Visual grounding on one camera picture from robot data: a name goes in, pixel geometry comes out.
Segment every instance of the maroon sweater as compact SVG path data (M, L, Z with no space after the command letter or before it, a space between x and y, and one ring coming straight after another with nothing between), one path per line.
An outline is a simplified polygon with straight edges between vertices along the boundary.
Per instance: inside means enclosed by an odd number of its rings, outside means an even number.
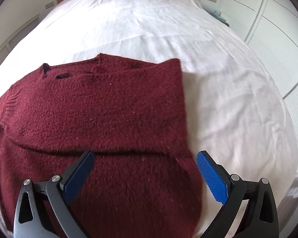
M99 54L43 64L0 98L0 206L9 230L22 181L95 166L75 203L92 237L191 238L201 176L187 145L180 61Z

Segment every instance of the metal screw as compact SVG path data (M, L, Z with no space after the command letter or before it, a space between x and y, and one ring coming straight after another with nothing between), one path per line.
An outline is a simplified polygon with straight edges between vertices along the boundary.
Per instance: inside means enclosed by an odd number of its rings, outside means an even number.
M30 182L31 182L30 179L26 179L26 180L24 180L23 184L28 185Z
M232 175L231 178L233 181L238 181L240 179L238 175Z
M269 183L269 181L266 178L263 178L261 181L263 182L263 184L268 184Z
M53 176L52 181L58 181L60 179L60 176Z

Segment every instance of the mattress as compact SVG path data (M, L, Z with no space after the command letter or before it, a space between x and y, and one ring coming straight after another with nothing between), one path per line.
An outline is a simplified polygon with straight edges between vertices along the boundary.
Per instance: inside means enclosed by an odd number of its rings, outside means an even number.
M42 63L99 53L153 63L179 58L194 157L206 150L230 174L268 178L279 205L297 169L291 118L255 53L197 0L64 0L2 63L0 96ZM221 208L206 184L202 203L196 237ZM227 237L234 235L245 207L242 203ZM0 227L12 237L1 212Z

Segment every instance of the blue object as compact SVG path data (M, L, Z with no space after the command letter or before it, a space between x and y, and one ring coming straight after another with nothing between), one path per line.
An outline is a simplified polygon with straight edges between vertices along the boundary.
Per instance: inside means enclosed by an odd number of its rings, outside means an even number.
M79 195L85 180L94 168L94 154L88 152L68 178L63 187L63 199L66 203L73 202Z
M221 202L224 205L228 199L227 185L217 172L216 163L214 161L210 162L202 152L198 153L196 159L198 169L211 190L213 197L216 201Z

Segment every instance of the white bed sheet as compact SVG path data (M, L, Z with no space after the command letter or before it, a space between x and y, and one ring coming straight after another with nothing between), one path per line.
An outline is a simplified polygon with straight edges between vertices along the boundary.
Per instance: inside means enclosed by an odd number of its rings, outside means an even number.
M254 52L197 0L65 0L2 63L0 96L44 62L58 65L99 53L153 63L180 58L192 153L207 150L245 180L268 178L280 203L298 159L289 113ZM221 207L205 184L202 201L196 237Z

